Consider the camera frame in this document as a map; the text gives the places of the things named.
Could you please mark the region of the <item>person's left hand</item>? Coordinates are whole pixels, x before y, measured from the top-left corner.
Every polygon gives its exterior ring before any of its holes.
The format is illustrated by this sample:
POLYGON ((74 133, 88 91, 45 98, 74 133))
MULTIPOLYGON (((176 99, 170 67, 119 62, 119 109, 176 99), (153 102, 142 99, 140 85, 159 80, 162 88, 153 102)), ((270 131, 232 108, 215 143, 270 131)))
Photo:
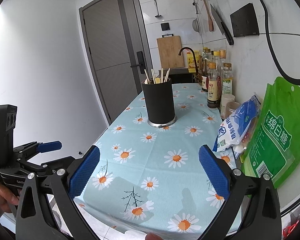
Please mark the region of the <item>person's left hand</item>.
POLYGON ((4 213, 11 213, 9 205, 17 206, 19 199, 4 185, 0 184, 0 217, 4 213))

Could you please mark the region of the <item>person's right hand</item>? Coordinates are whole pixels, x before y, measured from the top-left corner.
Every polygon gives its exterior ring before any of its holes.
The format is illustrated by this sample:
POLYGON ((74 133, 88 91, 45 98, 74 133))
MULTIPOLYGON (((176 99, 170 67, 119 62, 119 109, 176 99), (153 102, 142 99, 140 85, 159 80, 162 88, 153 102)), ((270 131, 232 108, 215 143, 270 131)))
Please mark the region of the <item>person's right hand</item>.
POLYGON ((163 239, 154 233, 148 233, 145 237, 145 240, 163 240, 163 239))

